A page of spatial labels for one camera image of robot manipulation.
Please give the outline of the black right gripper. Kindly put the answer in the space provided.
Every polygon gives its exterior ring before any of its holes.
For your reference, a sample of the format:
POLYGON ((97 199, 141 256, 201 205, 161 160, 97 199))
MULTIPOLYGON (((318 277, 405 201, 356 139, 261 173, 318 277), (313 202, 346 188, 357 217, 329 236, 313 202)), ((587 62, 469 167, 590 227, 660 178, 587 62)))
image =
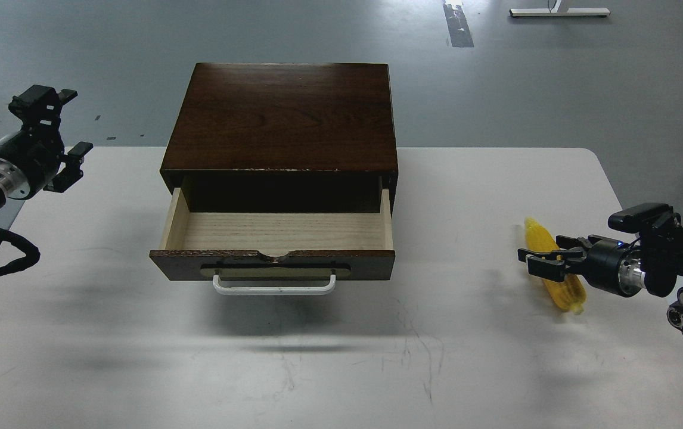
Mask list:
POLYGON ((643 269, 638 250, 624 241, 557 235, 560 250, 537 252, 517 250, 519 261, 526 263, 527 273, 541 279, 563 282, 568 274, 579 274, 592 287, 617 296, 632 297, 643 288, 643 269))

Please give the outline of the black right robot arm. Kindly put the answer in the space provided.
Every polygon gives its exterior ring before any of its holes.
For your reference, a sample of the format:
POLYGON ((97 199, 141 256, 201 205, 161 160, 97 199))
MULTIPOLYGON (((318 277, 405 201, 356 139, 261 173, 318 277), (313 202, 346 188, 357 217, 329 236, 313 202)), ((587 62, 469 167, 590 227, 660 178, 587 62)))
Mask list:
POLYGON ((616 212, 609 228, 636 234, 625 242, 589 235, 552 237, 532 218, 525 220, 526 246, 517 251, 530 275, 541 278, 554 304, 580 312, 586 298, 576 277, 617 296, 639 291, 657 297, 676 293, 666 312, 683 333, 683 227, 681 216, 665 203, 644 203, 616 212))

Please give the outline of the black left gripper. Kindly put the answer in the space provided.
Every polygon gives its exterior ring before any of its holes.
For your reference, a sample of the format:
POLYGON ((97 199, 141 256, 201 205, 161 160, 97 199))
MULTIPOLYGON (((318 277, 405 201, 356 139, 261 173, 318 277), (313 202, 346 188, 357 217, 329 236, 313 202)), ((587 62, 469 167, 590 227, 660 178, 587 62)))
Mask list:
POLYGON ((80 141, 65 153, 59 133, 63 106, 77 96, 72 89, 31 85, 12 97, 8 109, 22 125, 0 139, 0 188, 7 198, 31 199, 42 190, 64 193, 82 179, 85 155, 94 145, 80 141))

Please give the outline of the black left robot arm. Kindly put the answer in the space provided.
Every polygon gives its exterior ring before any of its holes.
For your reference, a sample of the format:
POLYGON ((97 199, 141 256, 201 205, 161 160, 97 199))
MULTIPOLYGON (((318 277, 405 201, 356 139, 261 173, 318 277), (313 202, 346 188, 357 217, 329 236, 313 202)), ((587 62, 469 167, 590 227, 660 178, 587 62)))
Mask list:
MULTIPOLYGON (((61 111, 77 95, 72 89, 32 85, 12 98, 8 109, 21 128, 0 139, 0 209, 38 192, 63 193, 82 179, 82 164, 93 146, 82 141, 67 150, 59 131, 61 111)), ((0 227, 0 277, 25 271, 39 259, 36 245, 0 227)))

